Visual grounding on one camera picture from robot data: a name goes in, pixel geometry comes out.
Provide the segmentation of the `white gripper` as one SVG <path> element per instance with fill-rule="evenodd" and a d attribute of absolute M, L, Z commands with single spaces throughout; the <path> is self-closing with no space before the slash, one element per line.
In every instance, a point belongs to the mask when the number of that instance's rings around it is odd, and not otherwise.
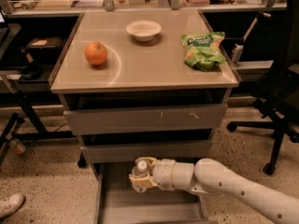
<path fill-rule="evenodd" d="M 138 169 L 151 169 L 158 160 L 152 157 L 140 157 L 135 160 Z M 140 188 L 158 187 L 162 190 L 188 191 L 194 184 L 194 165 L 186 162 L 163 159 L 158 161 L 152 170 L 152 175 L 129 175 L 133 186 Z"/>

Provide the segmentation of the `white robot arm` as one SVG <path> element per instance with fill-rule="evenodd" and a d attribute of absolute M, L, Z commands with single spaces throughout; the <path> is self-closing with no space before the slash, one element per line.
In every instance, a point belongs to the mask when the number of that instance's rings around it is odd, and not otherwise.
<path fill-rule="evenodd" d="M 197 163 L 141 157 L 129 174 L 135 191 L 158 188 L 192 195 L 230 195 L 275 224 L 299 224 L 299 200 L 238 175 L 210 158 Z"/>

